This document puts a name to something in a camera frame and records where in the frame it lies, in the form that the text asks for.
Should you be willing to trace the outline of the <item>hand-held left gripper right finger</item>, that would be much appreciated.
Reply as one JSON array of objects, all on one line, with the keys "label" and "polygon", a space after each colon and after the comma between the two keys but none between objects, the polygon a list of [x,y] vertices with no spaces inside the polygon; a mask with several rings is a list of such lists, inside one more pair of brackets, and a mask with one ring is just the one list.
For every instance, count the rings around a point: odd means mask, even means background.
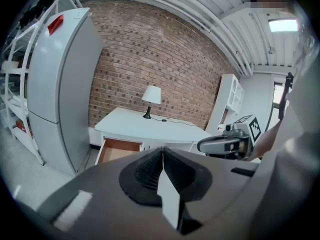
[{"label": "hand-held left gripper right finger", "polygon": [[210,189],[213,177],[203,165],[165,147],[162,152],[164,171],[183,202],[201,200]]}]

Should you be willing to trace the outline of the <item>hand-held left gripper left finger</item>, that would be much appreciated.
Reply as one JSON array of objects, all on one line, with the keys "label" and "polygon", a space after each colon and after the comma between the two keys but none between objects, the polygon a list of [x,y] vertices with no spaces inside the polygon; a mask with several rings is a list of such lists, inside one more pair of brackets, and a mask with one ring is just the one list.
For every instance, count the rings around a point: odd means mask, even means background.
[{"label": "hand-held left gripper left finger", "polygon": [[163,149],[156,148],[124,167],[119,174],[119,185],[134,202],[143,206],[161,206],[157,194],[163,171]]}]

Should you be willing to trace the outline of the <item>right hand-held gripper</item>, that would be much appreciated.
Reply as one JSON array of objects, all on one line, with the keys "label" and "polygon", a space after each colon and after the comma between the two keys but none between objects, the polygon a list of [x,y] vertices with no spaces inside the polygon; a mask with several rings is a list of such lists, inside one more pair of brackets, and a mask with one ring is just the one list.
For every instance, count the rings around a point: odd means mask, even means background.
[{"label": "right hand-held gripper", "polygon": [[227,124],[221,135],[211,136],[197,143],[206,156],[227,160],[246,160],[252,156],[262,131],[255,115],[246,115]]}]

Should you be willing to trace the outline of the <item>white drawer wooden inside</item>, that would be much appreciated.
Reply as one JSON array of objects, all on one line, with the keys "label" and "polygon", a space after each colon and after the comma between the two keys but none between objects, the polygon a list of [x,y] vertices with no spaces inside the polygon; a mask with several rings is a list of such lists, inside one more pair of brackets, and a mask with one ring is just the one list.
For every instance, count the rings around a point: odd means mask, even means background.
[{"label": "white drawer wooden inside", "polygon": [[97,155],[95,165],[117,160],[141,151],[141,142],[103,138],[102,146]]}]

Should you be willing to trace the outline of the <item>person's right forearm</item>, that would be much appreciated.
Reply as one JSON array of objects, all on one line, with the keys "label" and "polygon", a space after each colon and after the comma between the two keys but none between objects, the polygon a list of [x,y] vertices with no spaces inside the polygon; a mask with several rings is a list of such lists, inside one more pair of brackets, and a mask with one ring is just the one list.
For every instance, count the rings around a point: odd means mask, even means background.
[{"label": "person's right forearm", "polygon": [[250,157],[246,161],[251,162],[254,159],[260,159],[263,155],[270,151],[274,145],[282,121],[279,120],[275,126],[264,132],[255,143]]}]

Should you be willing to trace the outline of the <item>white shelf cabinet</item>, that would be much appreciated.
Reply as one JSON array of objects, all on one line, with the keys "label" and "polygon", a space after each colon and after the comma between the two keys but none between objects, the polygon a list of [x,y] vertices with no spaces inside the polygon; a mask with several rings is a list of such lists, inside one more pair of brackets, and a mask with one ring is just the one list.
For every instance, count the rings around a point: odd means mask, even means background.
[{"label": "white shelf cabinet", "polygon": [[223,133],[226,125],[239,117],[245,92],[234,74],[223,74],[213,111],[205,131],[212,136]]}]

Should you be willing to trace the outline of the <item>white desk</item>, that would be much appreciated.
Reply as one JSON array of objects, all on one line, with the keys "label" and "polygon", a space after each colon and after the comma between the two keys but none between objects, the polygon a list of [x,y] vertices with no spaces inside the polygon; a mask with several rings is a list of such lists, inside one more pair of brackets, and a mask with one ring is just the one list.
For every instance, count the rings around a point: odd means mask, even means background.
[{"label": "white desk", "polygon": [[115,108],[94,128],[103,138],[142,143],[141,151],[168,147],[202,155],[197,143],[211,135],[188,121],[153,115],[143,118],[144,113],[121,107]]}]

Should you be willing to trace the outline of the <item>white shade table lamp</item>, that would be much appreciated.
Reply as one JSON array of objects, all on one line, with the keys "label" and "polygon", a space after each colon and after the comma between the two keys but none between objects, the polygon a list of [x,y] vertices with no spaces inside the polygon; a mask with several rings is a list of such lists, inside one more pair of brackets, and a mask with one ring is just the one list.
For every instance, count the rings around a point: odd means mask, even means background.
[{"label": "white shade table lamp", "polygon": [[144,114],[143,118],[151,119],[150,113],[152,104],[161,104],[161,89],[157,86],[149,85],[141,99],[145,102],[148,102],[147,111]]}]

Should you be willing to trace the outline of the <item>white ceiling pipe bundle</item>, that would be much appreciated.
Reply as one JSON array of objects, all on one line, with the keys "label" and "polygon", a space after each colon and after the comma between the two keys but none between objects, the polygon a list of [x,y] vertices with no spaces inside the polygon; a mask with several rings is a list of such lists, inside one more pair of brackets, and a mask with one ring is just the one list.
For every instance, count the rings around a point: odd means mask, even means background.
[{"label": "white ceiling pipe bundle", "polygon": [[239,38],[223,22],[221,15],[235,0],[133,0],[164,8],[184,17],[212,40],[233,63],[239,74],[251,76],[253,63]]}]

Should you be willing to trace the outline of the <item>person's white t-shirt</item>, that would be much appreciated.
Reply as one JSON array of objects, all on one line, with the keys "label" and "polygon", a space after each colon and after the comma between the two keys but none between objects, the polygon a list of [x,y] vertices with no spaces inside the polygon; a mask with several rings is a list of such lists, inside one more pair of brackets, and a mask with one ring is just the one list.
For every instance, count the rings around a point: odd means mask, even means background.
[{"label": "person's white t-shirt", "polygon": [[297,238],[312,233],[320,213],[320,39],[298,16],[296,73],[274,144],[255,175],[261,200],[250,237]]}]

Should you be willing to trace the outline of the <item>grey two-door refrigerator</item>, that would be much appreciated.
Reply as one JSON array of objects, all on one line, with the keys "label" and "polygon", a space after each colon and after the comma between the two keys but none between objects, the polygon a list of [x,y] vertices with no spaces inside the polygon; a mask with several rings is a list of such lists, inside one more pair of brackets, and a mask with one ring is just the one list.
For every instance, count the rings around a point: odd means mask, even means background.
[{"label": "grey two-door refrigerator", "polygon": [[87,7],[46,21],[33,49],[27,79],[31,131],[43,160],[75,175],[90,149],[89,100],[103,40]]}]

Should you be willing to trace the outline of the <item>small red box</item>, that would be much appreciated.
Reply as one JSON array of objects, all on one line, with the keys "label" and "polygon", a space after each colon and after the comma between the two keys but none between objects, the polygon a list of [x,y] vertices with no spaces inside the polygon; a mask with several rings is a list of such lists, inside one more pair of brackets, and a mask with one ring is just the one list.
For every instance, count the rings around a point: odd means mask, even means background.
[{"label": "small red box", "polygon": [[26,128],[24,126],[24,123],[21,119],[18,119],[15,121],[15,125],[17,128],[19,128],[21,131],[23,131],[24,133],[26,133]]}]

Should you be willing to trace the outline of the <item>square ceiling light panel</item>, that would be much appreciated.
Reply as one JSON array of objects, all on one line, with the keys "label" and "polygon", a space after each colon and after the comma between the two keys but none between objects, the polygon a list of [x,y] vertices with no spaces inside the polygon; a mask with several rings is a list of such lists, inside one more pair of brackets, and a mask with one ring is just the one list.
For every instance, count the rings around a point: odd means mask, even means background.
[{"label": "square ceiling light panel", "polygon": [[271,32],[297,32],[298,23],[296,19],[274,19],[270,20],[269,27]]}]

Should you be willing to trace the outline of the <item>white metal shelving rack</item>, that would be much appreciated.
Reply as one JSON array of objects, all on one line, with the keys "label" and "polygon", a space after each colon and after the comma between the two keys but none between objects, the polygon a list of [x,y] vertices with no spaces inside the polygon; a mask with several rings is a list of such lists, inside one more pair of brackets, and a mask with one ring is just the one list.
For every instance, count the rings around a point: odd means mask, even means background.
[{"label": "white metal shelving rack", "polygon": [[[39,154],[28,124],[27,76],[30,72],[28,62],[49,16],[67,10],[68,6],[74,9],[80,8],[82,4],[79,0],[55,0],[38,18],[21,29],[20,19],[38,1],[33,0],[22,15],[18,16],[18,22],[10,30],[0,52],[0,105],[4,105],[4,108],[0,108],[0,121],[4,128],[10,130],[12,137],[19,140],[35,155],[39,163],[44,165],[45,162]],[[16,120],[19,119],[23,121],[26,133],[16,127]]]}]

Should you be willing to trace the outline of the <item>black bundled items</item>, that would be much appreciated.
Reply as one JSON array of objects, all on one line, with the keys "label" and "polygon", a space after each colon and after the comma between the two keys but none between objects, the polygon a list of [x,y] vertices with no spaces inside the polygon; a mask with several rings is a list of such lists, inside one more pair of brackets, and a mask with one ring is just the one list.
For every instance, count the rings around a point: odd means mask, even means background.
[{"label": "black bundled items", "polygon": [[23,29],[33,19],[38,18],[43,11],[46,11],[55,0],[39,0],[35,6],[28,9],[19,20],[20,28]]}]

